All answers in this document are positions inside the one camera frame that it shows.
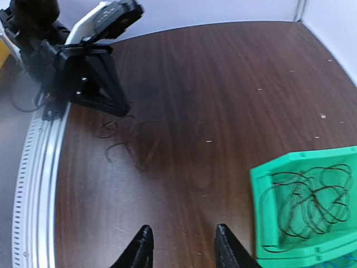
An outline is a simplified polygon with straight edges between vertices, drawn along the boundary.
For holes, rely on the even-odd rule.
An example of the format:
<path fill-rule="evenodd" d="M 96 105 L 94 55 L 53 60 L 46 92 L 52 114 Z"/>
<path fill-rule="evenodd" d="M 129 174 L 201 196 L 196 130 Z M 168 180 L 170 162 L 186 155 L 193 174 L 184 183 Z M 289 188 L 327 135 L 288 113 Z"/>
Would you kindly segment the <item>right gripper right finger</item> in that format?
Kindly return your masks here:
<path fill-rule="evenodd" d="M 218 224 L 215 231 L 216 267 L 251 268 L 258 263 L 239 242 L 231 229 L 224 223 Z"/>

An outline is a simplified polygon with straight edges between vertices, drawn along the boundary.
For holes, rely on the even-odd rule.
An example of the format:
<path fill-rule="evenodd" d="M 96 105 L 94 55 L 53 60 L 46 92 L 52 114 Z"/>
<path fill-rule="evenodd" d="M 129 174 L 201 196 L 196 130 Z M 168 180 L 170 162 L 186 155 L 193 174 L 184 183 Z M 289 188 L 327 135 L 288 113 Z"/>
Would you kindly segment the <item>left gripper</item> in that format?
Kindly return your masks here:
<path fill-rule="evenodd" d="M 41 44 L 45 105 L 64 100 L 116 117 L 130 111 L 109 45 Z"/>

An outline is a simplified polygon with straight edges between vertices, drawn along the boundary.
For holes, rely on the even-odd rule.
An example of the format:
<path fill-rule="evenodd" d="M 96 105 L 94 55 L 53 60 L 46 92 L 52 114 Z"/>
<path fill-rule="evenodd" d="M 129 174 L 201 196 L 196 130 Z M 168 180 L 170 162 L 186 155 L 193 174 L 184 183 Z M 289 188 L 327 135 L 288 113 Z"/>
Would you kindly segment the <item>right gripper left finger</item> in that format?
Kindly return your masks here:
<path fill-rule="evenodd" d="M 154 238 L 145 224 L 110 268 L 153 268 Z"/>

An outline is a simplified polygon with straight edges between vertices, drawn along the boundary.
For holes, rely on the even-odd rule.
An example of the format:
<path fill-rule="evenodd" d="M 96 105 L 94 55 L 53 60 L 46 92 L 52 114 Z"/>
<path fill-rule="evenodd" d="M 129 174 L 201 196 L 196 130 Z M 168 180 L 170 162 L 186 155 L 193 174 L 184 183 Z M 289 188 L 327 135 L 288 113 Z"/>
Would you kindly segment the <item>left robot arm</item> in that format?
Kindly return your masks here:
<path fill-rule="evenodd" d="M 101 2 L 72 29 L 59 22 L 56 1 L 11 1 L 1 10 L 2 40 L 40 84 L 35 107 L 43 119 L 63 117 L 67 104 L 125 116 L 130 105 L 121 87 L 112 47 L 141 18 L 136 1 Z"/>

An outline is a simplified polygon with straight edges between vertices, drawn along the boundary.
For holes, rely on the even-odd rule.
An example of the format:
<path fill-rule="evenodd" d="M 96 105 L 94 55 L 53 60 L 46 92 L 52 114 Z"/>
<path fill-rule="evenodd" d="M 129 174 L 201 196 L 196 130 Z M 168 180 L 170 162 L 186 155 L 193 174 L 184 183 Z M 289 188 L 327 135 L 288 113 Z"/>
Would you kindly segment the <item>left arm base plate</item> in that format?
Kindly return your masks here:
<path fill-rule="evenodd" d="M 44 106 L 42 114 L 43 121 L 53 121 L 55 119 L 63 118 L 69 102 L 64 100 L 55 100 L 49 102 Z"/>

